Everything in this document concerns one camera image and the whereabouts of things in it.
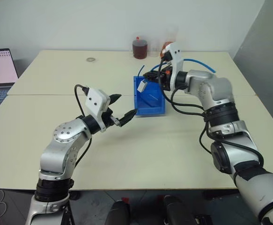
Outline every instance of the laptop screen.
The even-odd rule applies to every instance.
[[[18,79],[13,59],[8,49],[0,49],[0,83],[15,83]]]

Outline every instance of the blue cable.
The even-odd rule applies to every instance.
[[[184,59],[183,61],[190,61],[190,62],[196,62],[196,63],[199,63],[200,65],[206,67],[207,69],[209,69],[212,73],[216,73],[216,71],[214,69],[212,69],[210,66],[208,66],[207,64],[199,61],[199,60],[193,60],[193,59]],[[154,69],[158,68],[159,67],[159,64],[154,66],[151,71],[153,71]]]
[[[207,69],[209,69],[211,72],[216,73],[216,71],[214,69],[212,69],[210,66],[206,65],[205,63],[198,61],[198,60],[193,60],[193,59],[184,59],[184,61],[190,61],[190,62],[196,62],[201,64],[202,66],[206,67]]]
[[[142,71],[142,69],[143,69],[144,67],[145,67],[145,65],[143,65],[143,66],[140,68],[140,71],[138,72],[137,77],[140,76],[140,73],[141,73],[141,71]]]

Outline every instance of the small metal washer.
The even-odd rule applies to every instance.
[[[93,61],[95,61],[96,59],[94,58],[94,57],[88,57],[87,59],[86,59],[86,61],[87,62],[93,62]]]

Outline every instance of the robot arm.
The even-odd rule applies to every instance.
[[[112,116],[109,105],[121,95],[106,95],[101,90],[87,88],[86,108],[89,115],[80,116],[55,128],[50,144],[40,159],[37,189],[30,203],[26,225],[68,224],[69,189],[79,150],[92,135],[104,132],[112,125],[123,126],[136,114],[131,110],[120,120]]]
[[[204,121],[210,124],[208,137],[215,140],[211,153],[215,167],[229,174],[243,199],[263,225],[273,224],[273,173],[263,168],[263,158],[239,120],[232,86],[228,79],[206,71],[183,71],[183,59],[176,43],[166,46],[164,58],[170,65],[158,72],[144,74],[148,81],[159,82],[163,90],[181,87],[199,98]]]

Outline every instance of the bottle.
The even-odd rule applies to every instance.
[[[159,39],[154,37],[148,41],[148,56],[157,57],[160,52],[160,42]]]
[[[148,43],[146,40],[142,40],[136,37],[136,40],[132,42],[133,56],[139,60],[145,59],[148,53]]]

